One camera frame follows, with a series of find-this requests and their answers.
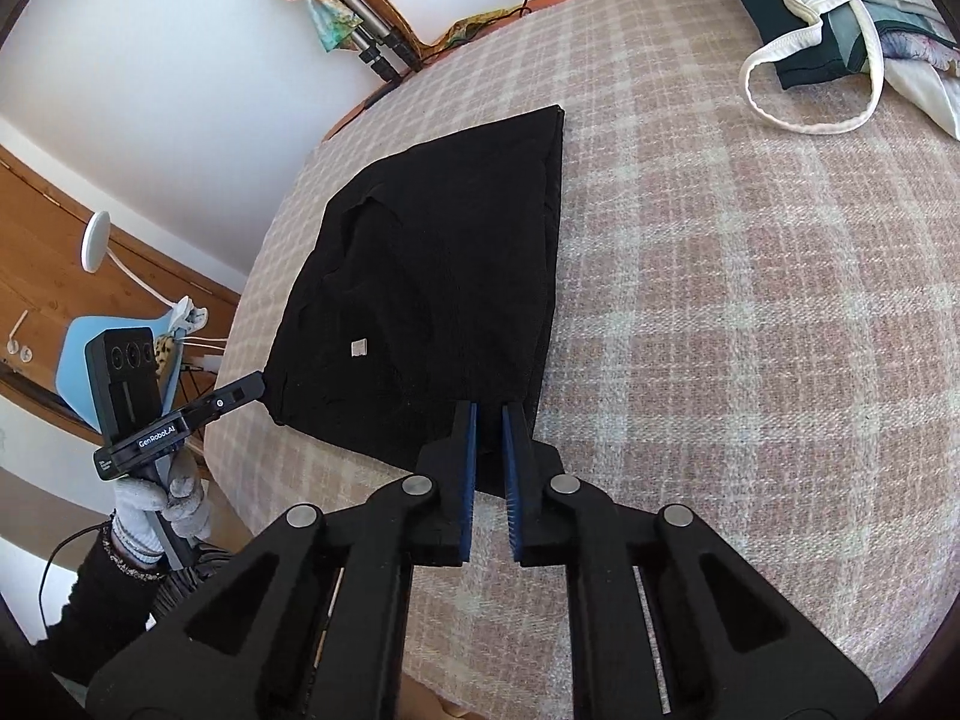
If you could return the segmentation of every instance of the dark green fabric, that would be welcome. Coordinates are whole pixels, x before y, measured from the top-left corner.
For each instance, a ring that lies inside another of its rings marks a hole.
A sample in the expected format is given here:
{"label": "dark green fabric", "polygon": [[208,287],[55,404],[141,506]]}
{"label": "dark green fabric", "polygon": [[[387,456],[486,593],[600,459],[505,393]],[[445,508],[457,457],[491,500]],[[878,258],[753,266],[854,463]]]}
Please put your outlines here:
{"label": "dark green fabric", "polygon": [[[781,35],[802,29],[808,24],[784,5],[784,0],[740,0],[754,20],[764,45]],[[819,46],[803,49],[774,63],[776,75],[784,89],[810,83],[834,81],[852,76],[837,47],[829,22],[824,19],[823,40]]]}

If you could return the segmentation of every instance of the blue chair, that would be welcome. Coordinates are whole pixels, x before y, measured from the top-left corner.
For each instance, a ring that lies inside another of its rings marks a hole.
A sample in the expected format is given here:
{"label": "blue chair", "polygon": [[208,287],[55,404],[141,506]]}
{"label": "blue chair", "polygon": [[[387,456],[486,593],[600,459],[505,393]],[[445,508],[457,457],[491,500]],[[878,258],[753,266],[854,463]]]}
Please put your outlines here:
{"label": "blue chair", "polygon": [[[70,322],[64,339],[64,349],[56,364],[56,392],[66,401],[66,404],[75,410],[80,418],[90,427],[100,432],[100,423],[97,419],[97,410],[93,406],[93,393],[90,391],[90,378],[86,371],[86,357],[83,352],[86,345],[99,336],[104,330],[117,330],[126,327],[149,327],[154,334],[154,340],[170,332],[169,311],[159,319],[126,319],[126,317],[77,317]],[[176,332],[175,339],[180,341],[184,332]],[[174,358],[170,365],[174,365],[174,373],[170,376],[166,391],[162,394],[163,412],[173,408],[176,395],[176,382],[182,359],[184,345],[174,343]]]}

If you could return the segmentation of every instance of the gloved hand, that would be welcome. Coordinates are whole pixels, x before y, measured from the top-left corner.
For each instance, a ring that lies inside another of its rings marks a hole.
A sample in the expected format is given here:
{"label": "gloved hand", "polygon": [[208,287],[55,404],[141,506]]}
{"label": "gloved hand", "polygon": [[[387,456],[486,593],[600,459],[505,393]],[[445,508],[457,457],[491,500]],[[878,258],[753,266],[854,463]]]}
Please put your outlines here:
{"label": "gloved hand", "polygon": [[145,479],[124,477],[113,483],[116,514],[113,544],[141,565],[151,566],[163,557],[160,538],[147,521],[146,512],[160,512],[174,533],[189,538],[210,535],[210,502],[203,492],[193,454],[179,450],[170,466],[170,493]]}

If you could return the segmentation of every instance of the beige checkered blanket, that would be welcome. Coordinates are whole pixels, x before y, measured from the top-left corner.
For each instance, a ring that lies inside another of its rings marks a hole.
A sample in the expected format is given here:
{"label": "beige checkered blanket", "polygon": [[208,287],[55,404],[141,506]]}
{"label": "beige checkered blanket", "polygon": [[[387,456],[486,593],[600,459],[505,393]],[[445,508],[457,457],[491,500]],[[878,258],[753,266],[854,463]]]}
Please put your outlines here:
{"label": "beige checkered blanket", "polygon": [[[757,122],[736,75],[758,42],[738,0],[573,0],[410,79],[310,156],[221,380],[267,361],[326,201],[363,166],[558,103],[536,437],[618,502],[696,509],[885,693],[960,589],[960,146],[890,89],[847,135]],[[791,121],[868,94],[757,81]],[[259,404],[211,425],[206,457],[255,532],[400,475]],[[563,572],[511,564],[501,502],[479,497],[468,566],[416,572],[404,667],[491,720],[570,717]]]}

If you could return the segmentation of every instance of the electrical cord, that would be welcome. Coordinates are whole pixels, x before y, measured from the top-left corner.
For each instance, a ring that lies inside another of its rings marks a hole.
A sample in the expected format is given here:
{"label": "electrical cord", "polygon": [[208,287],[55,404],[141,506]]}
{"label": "electrical cord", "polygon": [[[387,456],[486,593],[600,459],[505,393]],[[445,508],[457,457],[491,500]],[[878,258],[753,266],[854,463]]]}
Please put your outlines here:
{"label": "electrical cord", "polygon": [[50,628],[47,626],[47,615],[43,613],[43,586],[47,581],[47,574],[50,571],[50,566],[53,565],[54,557],[56,553],[64,549],[64,547],[69,544],[71,541],[74,541],[75,538],[80,538],[80,536],[85,536],[87,533],[92,533],[93,531],[101,531],[107,525],[112,525],[113,515],[110,515],[110,519],[107,519],[105,522],[101,522],[98,525],[90,525],[88,528],[83,528],[82,531],[77,531],[73,536],[68,536],[64,538],[56,547],[54,551],[50,553],[49,560],[47,560],[47,565],[43,568],[43,576],[40,577],[40,589],[37,591],[37,605],[40,606],[40,621],[43,623],[43,630],[45,630],[47,637],[50,637]]}
{"label": "electrical cord", "polygon": [[212,343],[190,343],[190,341],[184,341],[184,346],[194,346],[198,349],[216,349],[218,352],[224,351],[222,346],[213,346]]}
{"label": "electrical cord", "polygon": [[529,4],[530,4],[530,0],[523,0],[522,4],[520,4],[520,7],[516,7],[512,9],[512,11],[510,11],[509,13],[504,13],[501,16],[495,16],[494,18],[485,20],[484,22],[474,23],[474,25],[469,25],[467,27],[466,34],[464,35],[463,38],[456,39],[450,44],[448,44],[447,46],[444,46],[441,50],[435,53],[435,55],[428,57],[427,62],[429,64],[433,64],[434,61],[436,61],[438,58],[443,56],[449,50],[457,49],[458,47],[465,46],[467,45],[467,43],[472,42],[472,40],[477,35],[479,35],[480,32],[482,32],[492,23],[500,22],[501,20],[504,20],[504,19],[510,19],[513,16],[516,16],[517,14],[520,14],[520,18],[523,18],[523,16],[525,16],[527,13],[533,13],[533,11],[528,7]]}

